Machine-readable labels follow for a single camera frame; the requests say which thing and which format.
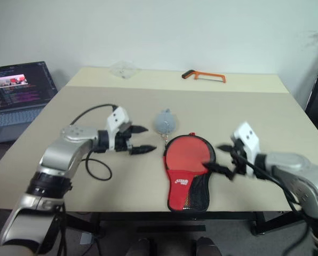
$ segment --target laptop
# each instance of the laptop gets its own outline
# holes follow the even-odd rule
[[[15,141],[57,92],[44,61],[0,67],[0,143]]]

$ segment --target laptop keyboard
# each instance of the laptop keyboard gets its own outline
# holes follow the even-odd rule
[[[15,111],[12,113],[0,114],[0,127],[13,124],[31,123],[42,111],[43,108]]]

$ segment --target white wall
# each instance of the white wall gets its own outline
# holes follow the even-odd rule
[[[277,73],[304,106],[318,72],[318,0],[0,0],[0,65]]]

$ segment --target person's foot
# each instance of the person's foot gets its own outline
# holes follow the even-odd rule
[[[210,238],[201,237],[196,243],[196,256],[222,256]]]
[[[149,240],[139,239],[129,248],[126,256],[149,256]]]

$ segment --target table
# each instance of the table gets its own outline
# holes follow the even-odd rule
[[[68,211],[167,212],[169,181],[162,138],[153,131],[155,115],[170,108],[178,128],[172,138],[195,132],[213,145],[230,143],[230,134],[248,121],[260,137],[261,150],[296,152],[318,164],[318,131],[276,75],[226,74],[228,83],[183,80],[183,72],[142,70],[124,80],[105,68],[83,68],[51,100],[0,161],[0,208],[11,209],[25,192],[47,146],[61,128],[85,109],[101,103],[123,106],[134,124],[150,129],[132,137],[134,145],[158,148],[145,155],[94,155],[113,170],[107,182],[93,180],[81,165],[73,189],[65,195]],[[111,110],[99,109],[79,124],[104,128]],[[218,162],[230,157],[216,151]],[[96,172],[103,173],[99,165]],[[288,211],[276,185],[238,175],[234,182],[213,174],[209,182],[210,212]]]

